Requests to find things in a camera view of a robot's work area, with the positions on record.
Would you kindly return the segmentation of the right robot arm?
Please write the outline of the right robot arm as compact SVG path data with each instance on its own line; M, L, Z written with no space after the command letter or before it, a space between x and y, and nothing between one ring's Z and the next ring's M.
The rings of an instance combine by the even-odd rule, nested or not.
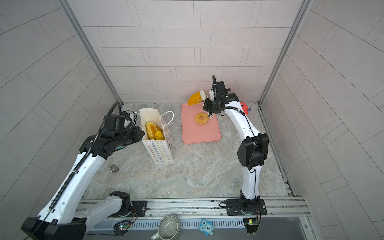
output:
M224 82L218 82L213 76L210 95L202 92L204 97L203 110L209 117L225 113L239 133L241 144L238 149L238 159L243 166L243 186L240 190L238 206L245 215L262 216L267 214L264 200L259 193L259 181L262 166L268 157L269 137L261 134L251 123L242 104Z

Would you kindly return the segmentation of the ring donut bread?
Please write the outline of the ring donut bread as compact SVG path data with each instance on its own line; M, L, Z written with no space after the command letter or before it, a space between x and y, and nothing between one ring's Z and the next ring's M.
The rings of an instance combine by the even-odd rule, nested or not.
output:
M199 112L195 115L194 120L199 125L204 125L209 121L210 117L203 112Z

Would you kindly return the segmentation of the white printed paper bag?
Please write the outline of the white printed paper bag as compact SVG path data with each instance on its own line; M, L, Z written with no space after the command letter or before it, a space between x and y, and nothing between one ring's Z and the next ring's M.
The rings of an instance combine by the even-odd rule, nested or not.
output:
M167 111L163 114L157 109L142 108L139 110L139 116L141 120L141 127L145 135L142 142L150 154L155 164L168 163L173 161L173 144L172 135L168 128L168 125L173 121L175 114L172 111ZM147 135L146 126L147 122L154 122L157 125L157 129L165 136L164 141L150 140Z

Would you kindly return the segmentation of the spiral twisted bread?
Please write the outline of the spiral twisted bread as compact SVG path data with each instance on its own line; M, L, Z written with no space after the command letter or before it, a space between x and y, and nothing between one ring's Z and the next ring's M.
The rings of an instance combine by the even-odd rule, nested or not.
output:
M148 138L150 140L155 140L156 139L156 131L158 130L157 125L154 122L149 121L145 124L145 126L146 126Z

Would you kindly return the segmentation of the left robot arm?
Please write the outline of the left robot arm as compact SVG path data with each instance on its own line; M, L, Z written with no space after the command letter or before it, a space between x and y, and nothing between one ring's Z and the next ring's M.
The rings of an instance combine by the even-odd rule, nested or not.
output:
M137 216L130 195L112 192L93 207L77 214L78 205L98 169L109 156L138 143L145 133L136 125L137 114L110 109L98 132L88 137L79 149L74 166L36 217L28 217L22 231L33 240L81 240L99 222L111 215Z

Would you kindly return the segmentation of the croissant bread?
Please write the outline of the croissant bread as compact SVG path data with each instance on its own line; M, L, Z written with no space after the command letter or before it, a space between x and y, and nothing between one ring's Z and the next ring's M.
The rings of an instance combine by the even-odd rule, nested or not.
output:
M188 100L188 105L191 106L191 105L195 105L195 104L199 104L203 102L201 97L200 97L200 92L197 92L195 94L193 94L189 100Z

